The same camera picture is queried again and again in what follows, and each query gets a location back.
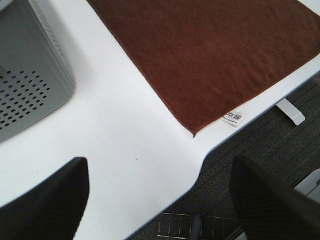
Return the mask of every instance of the white tabletop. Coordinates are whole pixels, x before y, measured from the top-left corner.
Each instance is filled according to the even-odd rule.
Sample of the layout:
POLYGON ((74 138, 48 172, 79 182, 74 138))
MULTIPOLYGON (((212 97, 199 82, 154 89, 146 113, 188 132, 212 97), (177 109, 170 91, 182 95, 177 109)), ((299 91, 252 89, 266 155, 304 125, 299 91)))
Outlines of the white tabletop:
MULTIPOLYGON (((75 156, 90 195, 76 240, 124 239, 196 181, 205 156, 320 69, 320 55, 239 106, 238 127, 216 120, 195 138, 174 118, 85 0, 37 0, 76 81, 73 97, 0 143, 0 206, 75 156)), ((318 0, 304 0, 320 14, 318 0)))

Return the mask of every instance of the fabric tag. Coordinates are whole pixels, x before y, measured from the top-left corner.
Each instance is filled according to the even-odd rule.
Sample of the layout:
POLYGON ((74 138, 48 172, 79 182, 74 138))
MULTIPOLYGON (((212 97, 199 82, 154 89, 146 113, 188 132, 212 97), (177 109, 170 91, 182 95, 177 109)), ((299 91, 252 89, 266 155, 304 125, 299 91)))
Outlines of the fabric tag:
POLYGON ((245 119, 245 117, 245 114, 232 110, 229 111, 226 115, 222 116, 221 120, 236 127, 245 119))

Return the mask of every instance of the brown cloth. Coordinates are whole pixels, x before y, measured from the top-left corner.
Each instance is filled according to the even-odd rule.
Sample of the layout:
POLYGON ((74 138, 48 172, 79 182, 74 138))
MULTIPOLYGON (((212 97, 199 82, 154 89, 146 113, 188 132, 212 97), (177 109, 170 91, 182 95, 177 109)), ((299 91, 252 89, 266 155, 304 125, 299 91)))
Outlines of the brown cloth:
POLYGON ((297 0, 88 2, 194 135, 320 52, 320 17, 297 0))

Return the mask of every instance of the desk leg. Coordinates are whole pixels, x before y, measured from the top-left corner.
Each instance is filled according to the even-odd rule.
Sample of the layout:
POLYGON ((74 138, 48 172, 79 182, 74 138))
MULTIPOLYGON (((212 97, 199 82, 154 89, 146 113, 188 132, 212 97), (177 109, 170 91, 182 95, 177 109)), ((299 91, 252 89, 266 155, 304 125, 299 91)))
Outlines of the desk leg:
POLYGON ((276 106, 291 118, 295 125, 301 124, 306 119, 305 116, 286 98, 278 102, 276 106))

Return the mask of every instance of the perforated bin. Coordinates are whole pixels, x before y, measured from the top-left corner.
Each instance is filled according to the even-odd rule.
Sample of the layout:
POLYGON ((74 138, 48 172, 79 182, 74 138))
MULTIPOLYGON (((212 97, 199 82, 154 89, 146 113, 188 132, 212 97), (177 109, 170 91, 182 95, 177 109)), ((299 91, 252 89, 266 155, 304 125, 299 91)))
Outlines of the perforated bin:
POLYGON ((75 81, 34 0, 0 0, 0 142, 71 98, 75 81))

